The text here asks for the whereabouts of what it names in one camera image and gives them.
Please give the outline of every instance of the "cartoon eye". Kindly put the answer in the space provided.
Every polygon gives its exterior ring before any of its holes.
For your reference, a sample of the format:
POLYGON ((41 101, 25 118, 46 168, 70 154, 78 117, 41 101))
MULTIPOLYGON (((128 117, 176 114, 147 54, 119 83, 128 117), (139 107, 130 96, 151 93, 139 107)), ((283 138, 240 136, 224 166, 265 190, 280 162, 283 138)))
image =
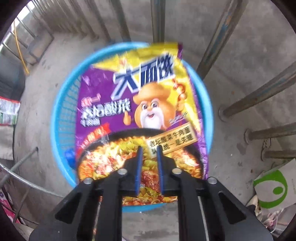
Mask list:
POLYGON ((156 107, 158 107, 158 102, 157 102, 157 101, 153 101, 153 102, 151 103, 151 106, 152 106, 152 108, 156 108, 156 107))

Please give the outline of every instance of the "white beard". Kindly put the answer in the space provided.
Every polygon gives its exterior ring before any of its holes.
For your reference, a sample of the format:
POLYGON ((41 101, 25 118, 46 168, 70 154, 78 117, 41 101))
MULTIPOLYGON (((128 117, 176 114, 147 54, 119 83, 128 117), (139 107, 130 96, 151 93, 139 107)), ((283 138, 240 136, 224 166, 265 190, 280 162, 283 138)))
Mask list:
POLYGON ((153 108, 151 111, 142 110, 140 120, 142 128, 161 129, 162 126, 165 127, 163 111, 159 107, 153 108))

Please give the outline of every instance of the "green logo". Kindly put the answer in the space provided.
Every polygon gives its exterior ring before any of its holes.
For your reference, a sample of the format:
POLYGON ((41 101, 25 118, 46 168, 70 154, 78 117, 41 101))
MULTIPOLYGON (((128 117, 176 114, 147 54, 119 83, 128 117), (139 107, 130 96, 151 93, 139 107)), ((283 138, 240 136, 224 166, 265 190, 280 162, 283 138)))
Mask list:
POLYGON ((265 175, 262 178, 259 178, 258 180, 255 180, 254 181, 254 187, 256 185, 258 185, 259 183, 266 182, 266 181, 280 182, 285 187, 285 190, 282 187, 276 187, 276 188, 273 189, 273 194, 275 194, 275 195, 280 195, 281 193, 283 193, 283 195, 280 198, 278 198, 277 200, 274 200, 272 202, 265 202, 265 201, 259 200, 261 207, 269 209, 269 208, 276 207, 282 201, 284 201, 284 199, 287 196, 288 185, 287 185, 287 181, 286 181, 284 175, 279 170, 276 170, 276 171, 274 171, 272 173, 269 173, 269 174, 265 175))

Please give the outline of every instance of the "white bag with green logo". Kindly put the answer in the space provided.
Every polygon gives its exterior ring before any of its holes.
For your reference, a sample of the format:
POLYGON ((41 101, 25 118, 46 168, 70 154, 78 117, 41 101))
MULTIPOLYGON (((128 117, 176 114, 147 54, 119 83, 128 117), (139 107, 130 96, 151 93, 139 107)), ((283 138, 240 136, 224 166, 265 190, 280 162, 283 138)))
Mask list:
POLYGON ((263 213, 272 213, 296 203, 296 160, 261 174, 254 182, 263 213))

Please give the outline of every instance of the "cartoon hand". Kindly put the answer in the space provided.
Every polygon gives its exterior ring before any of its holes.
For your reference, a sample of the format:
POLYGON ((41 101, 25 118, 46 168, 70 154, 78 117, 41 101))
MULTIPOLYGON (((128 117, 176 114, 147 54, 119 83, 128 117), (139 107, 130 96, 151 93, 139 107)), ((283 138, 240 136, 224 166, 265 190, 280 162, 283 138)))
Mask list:
POLYGON ((129 126, 129 125, 131 124, 131 116, 128 114, 127 111, 124 112, 123 123, 124 123, 126 126, 129 126))

